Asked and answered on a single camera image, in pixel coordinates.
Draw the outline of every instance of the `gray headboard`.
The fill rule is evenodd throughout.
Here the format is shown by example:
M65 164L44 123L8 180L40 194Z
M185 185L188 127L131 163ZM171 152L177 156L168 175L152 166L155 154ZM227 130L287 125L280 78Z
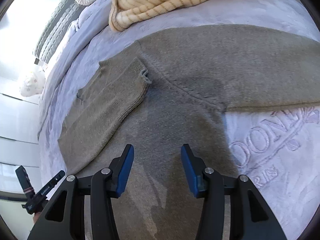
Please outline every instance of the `gray headboard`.
M33 50L33 55L37 59L48 63L70 23L79 17L84 8L85 6L77 4L75 0L61 0L46 24Z

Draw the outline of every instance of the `bed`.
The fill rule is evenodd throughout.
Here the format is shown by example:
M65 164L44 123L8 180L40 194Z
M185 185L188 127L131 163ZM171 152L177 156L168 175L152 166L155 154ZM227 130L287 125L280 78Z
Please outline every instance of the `bed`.
M108 26L110 8L111 0L96 0L85 8L48 63L46 76L53 71L59 77L48 84L53 97L45 102L48 113L39 133L43 183L59 170L66 170L57 140L78 90L89 82L99 61L116 55L135 40L167 28L246 24L320 42L319 30L295 0L209 0L136 23L120 33ZM72 55L66 55L71 47ZM62 67L62 61L70 61L68 68ZM227 112L224 116L239 173L255 183L289 240L301 235L320 203L319 110L320 106L267 113Z

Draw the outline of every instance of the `silver bolt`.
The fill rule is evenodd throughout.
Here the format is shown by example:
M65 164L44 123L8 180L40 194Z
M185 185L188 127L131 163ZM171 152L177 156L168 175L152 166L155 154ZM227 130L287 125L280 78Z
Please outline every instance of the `silver bolt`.
M246 175L241 175L240 176L240 180L243 181L243 182L247 182L249 179Z
M205 168L204 172L208 173L208 174L212 174L212 173L214 173L214 169L213 168Z
M67 181L69 181L69 182L74 181L75 178L76 178L75 176L69 175L69 176L67 177Z
M111 170L109 168L104 168L104 169L101 170L101 173L106 175L106 174L109 174L110 171Z

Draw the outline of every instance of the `blue gripper pad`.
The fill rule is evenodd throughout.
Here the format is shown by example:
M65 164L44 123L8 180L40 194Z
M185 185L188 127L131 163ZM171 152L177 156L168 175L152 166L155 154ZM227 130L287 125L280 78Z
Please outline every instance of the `blue gripper pad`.
M193 155L188 144L184 144L181 147L181 160L190 191L196 198L204 197L206 184L203 179L202 171L206 166L203 160Z
M121 196L121 194L125 190L125 187L127 186L129 174L130 174L132 163L133 163L133 158L134 158L134 149L133 149L133 146L131 145L128 150L127 156L124 160L124 163L122 165L122 168L119 172L118 187L116 189L116 194L118 197Z

